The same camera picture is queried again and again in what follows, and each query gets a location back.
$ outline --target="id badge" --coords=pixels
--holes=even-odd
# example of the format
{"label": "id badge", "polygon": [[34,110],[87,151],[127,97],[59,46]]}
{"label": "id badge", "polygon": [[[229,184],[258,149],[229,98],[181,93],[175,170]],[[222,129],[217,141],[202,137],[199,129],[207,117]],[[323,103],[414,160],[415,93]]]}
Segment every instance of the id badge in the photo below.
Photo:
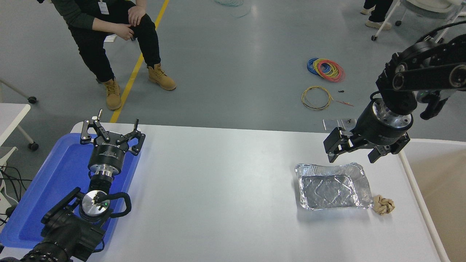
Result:
{"label": "id badge", "polygon": [[109,9],[107,8],[107,3],[99,2],[100,12],[102,14],[109,14]]}

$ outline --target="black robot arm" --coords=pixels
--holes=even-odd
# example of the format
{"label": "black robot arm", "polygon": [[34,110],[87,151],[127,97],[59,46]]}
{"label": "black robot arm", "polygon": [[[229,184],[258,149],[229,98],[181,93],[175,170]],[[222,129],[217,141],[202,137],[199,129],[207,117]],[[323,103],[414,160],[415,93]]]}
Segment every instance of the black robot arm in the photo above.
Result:
{"label": "black robot arm", "polygon": [[[126,135],[106,131],[100,124],[102,110],[93,120],[85,120],[80,143],[93,144],[89,160],[89,188],[87,193],[76,187],[42,218],[44,228],[41,236],[44,239],[21,260],[8,257],[0,262],[71,262],[71,257],[87,261],[92,253],[103,250],[96,249],[100,243],[104,246],[105,230],[102,226],[108,219],[122,217],[131,211],[131,199],[127,193],[110,194],[114,177],[121,172],[125,153],[138,155],[141,151],[145,135],[137,130],[138,120],[133,131]],[[97,137],[92,139],[88,129],[93,128]],[[132,139],[137,144],[128,145]],[[124,199],[126,208],[113,213],[110,201]]]}
{"label": "black robot arm", "polygon": [[[374,163],[388,153],[398,154],[410,141],[418,102],[426,103],[424,120],[439,114],[448,97],[466,90],[466,34],[448,43],[421,41],[393,54],[376,81],[378,91],[359,116],[354,129],[335,128],[324,140],[329,162],[346,152],[372,149]],[[381,98],[374,98],[380,93]]]}

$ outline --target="cable handle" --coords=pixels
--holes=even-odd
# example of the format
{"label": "cable handle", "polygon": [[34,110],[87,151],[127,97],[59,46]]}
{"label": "cable handle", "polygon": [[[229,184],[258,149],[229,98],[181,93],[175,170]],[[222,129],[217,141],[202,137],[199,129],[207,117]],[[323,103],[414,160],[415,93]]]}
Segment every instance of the cable handle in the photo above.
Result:
{"label": "cable handle", "polygon": [[126,216],[131,211],[131,199],[130,199],[130,195],[128,195],[127,193],[119,192],[119,193],[115,193],[115,194],[108,194],[108,195],[105,195],[105,196],[101,196],[95,201],[95,203],[98,204],[98,203],[104,202],[106,200],[116,200],[116,199],[119,199],[119,198],[124,199],[124,204],[126,205],[126,209],[123,212],[111,214],[110,218],[117,218],[117,217]]}

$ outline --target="concrete floor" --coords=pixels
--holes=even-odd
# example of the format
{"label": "concrete floor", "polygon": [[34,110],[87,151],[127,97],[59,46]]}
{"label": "concrete floor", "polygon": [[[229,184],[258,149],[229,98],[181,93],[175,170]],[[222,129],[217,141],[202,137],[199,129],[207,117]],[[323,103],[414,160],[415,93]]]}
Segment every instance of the concrete floor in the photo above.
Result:
{"label": "concrete floor", "polygon": [[[150,1],[147,13],[155,21],[164,1]],[[408,12],[402,26],[384,31],[364,26],[368,16],[359,13],[362,0],[246,0],[250,12],[236,18],[234,7],[213,0],[170,0],[158,27],[162,65],[178,84],[167,92],[148,79],[145,64],[129,93],[118,123],[216,127],[276,131],[324,132],[323,119],[357,118],[377,90],[375,80],[391,55],[442,24]],[[52,4],[0,0],[0,77],[36,96],[39,102],[22,121],[22,127],[40,145],[30,152],[18,131],[4,146],[19,151],[9,165],[25,178],[33,178],[55,142],[74,124],[106,109],[105,91],[82,62],[63,18]],[[400,7],[391,21],[402,15]],[[449,41],[465,32],[451,28]],[[117,38],[105,48],[122,88],[129,81],[140,54],[136,42]],[[317,56],[339,63],[346,72],[341,83],[330,83],[306,69]],[[327,88],[335,100],[324,111],[301,104],[311,85]],[[8,88],[5,103],[26,103]],[[318,91],[318,101],[325,100]],[[456,92],[441,114],[429,121],[419,118],[424,105],[413,113],[412,138],[466,141],[466,92]],[[315,145],[323,150],[322,145]]]}

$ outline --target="aluminum foil tray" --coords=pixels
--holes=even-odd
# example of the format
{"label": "aluminum foil tray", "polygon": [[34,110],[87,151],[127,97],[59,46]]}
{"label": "aluminum foil tray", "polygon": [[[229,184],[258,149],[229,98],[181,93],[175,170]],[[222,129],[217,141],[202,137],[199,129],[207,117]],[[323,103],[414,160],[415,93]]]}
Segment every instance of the aluminum foil tray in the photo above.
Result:
{"label": "aluminum foil tray", "polygon": [[338,166],[298,164],[301,206],[307,210],[335,207],[372,207],[372,193],[363,167],[357,163]]}

